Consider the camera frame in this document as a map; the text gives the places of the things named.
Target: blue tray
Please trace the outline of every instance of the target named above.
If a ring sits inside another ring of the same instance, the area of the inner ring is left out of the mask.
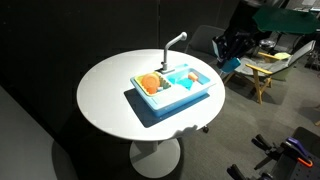
[[[188,78],[188,74],[191,72],[198,77],[197,81],[193,82]],[[157,117],[203,96],[215,84],[210,78],[187,64],[176,66],[175,71],[168,74],[158,74],[164,80],[166,87],[163,91],[152,95],[148,95],[141,87],[141,83],[137,81],[137,77],[143,75],[130,79],[140,96]]]

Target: sink faucet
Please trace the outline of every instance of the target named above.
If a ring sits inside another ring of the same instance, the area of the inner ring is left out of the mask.
[[[166,74],[169,73],[171,71],[174,71],[174,69],[170,69],[168,68],[168,63],[167,63],[167,51],[169,49],[170,46],[172,46],[173,44],[175,44],[176,42],[178,42],[179,40],[181,41],[185,41],[187,39],[187,33],[182,32],[179,36],[177,36],[176,38],[172,39],[170,42],[168,42],[168,44],[165,46],[164,48],[164,59],[163,62],[161,62],[162,64],[162,69],[161,69],[161,73],[162,74]]]

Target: table base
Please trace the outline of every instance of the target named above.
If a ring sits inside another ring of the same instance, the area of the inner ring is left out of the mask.
[[[156,142],[134,141],[130,147],[130,161],[142,176],[160,178],[168,175],[180,159],[177,139]]]

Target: table top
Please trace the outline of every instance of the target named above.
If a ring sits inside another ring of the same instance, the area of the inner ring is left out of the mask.
[[[112,56],[92,67],[77,89],[77,102],[82,114],[98,129],[128,140],[160,141],[177,138],[198,130],[220,112],[225,88],[220,76],[203,61],[175,51],[168,51],[169,66],[188,64],[216,82],[208,97],[192,106],[145,127],[128,102],[125,92],[134,90],[130,78],[162,67],[163,50],[147,49]]]

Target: white round table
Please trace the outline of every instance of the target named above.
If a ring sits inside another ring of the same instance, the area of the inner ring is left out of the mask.
[[[208,90],[208,97],[145,127],[141,121],[144,112],[140,111],[142,116],[137,115],[125,92],[134,89],[130,78],[161,68],[162,61],[163,50],[159,49],[112,56],[91,68],[77,90],[80,111],[91,124],[112,136],[133,140],[131,163],[137,172],[149,178],[163,177],[176,167],[180,159],[176,138],[207,125],[217,116],[225,100],[223,82],[210,66],[193,56],[168,51],[170,66],[188,64],[216,84]]]

